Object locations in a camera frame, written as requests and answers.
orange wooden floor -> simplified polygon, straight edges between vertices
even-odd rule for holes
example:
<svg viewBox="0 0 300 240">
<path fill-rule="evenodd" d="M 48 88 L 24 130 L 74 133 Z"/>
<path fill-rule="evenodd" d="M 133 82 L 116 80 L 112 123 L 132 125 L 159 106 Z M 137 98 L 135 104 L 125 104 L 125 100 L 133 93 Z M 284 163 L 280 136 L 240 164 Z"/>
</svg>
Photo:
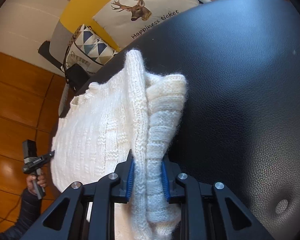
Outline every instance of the orange wooden floor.
<svg viewBox="0 0 300 240">
<path fill-rule="evenodd" d="M 21 143 L 35 140 L 38 155 L 47 153 L 64 85 L 63 77 L 0 53 L 0 221 L 26 187 Z M 49 187 L 46 192 L 42 210 L 53 201 Z M 13 225 L 19 209 L 0 223 L 0 232 Z"/>
</svg>

knit texture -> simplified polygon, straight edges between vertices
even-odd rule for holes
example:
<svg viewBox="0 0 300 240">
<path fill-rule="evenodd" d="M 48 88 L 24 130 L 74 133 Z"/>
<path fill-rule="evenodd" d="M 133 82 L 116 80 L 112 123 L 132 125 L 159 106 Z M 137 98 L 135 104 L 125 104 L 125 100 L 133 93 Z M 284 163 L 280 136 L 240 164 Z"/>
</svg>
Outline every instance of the knit texture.
<svg viewBox="0 0 300 240">
<path fill-rule="evenodd" d="M 115 205 L 117 240 L 169 240 L 180 210 L 163 195 L 161 162 L 177 130 L 186 80 L 179 74 L 145 72 L 141 53 L 131 50 L 124 68 L 105 84 L 91 83 L 75 97 L 53 138 L 54 184 L 98 181 L 124 162 L 132 149 L 135 179 L 128 205 Z"/>
</svg>

black sleeve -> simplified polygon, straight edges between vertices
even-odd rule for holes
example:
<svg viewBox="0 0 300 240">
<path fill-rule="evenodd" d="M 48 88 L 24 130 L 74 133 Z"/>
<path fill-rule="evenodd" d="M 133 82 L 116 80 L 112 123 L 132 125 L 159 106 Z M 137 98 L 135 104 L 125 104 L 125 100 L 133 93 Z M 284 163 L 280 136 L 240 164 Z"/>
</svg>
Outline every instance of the black sleeve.
<svg viewBox="0 0 300 240">
<path fill-rule="evenodd" d="M 19 240 L 40 216 L 42 200 L 31 194 L 28 189 L 25 189 L 21 196 L 19 218 L 12 227 L 0 233 L 3 240 Z"/>
</svg>

deer print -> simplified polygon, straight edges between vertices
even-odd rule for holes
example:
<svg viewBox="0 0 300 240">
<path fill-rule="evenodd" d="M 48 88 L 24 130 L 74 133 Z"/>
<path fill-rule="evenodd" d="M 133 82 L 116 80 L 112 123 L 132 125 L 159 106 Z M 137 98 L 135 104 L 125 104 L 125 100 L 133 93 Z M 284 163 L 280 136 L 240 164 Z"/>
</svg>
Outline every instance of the deer print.
<svg viewBox="0 0 300 240">
<path fill-rule="evenodd" d="M 131 17 L 132 21 L 135 21 L 135 20 L 139 19 L 140 17 L 143 21 L 146 21 L 147 19 L 149 19 L 149 17 L 152 15 L 152 13 L 145 7 L 145 2 L 143 0 L 135 0 L 135 1 L 138 1 L 138 2 L 133 7 L 120 4 L 119 0 L 117 2 L 114 1 L 112 3 L 113 5 L 116 5 L 119 7 L 114 7 L 113 5 L 111 5 L 111 7 L 113 10 L 121 10 L 121 11 L 117 11 L 117 12 L 122 12 L 123 10 L 131 12 L 132 13 L 132 17 Z"/>
</svg>

leather cushion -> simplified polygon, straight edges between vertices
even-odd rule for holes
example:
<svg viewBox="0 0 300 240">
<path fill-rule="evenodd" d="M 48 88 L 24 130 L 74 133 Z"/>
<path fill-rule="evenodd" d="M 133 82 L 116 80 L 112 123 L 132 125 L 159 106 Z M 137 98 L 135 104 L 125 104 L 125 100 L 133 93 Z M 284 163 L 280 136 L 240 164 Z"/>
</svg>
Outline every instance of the leather cushion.
<svg viewBox="0 0 300 240">
<path fill-rule="evenodd" d="M 201 182 L 224 182 L 275 239 L 292 239 L 300 230 L 295 8 L 283 0 L 200 5 L 143 34 L 88 83 L 116 74 L 131 48 L 142 52 L 148 71 L 187 78 L 187 102 L 170 159 Z"/>
</svg>

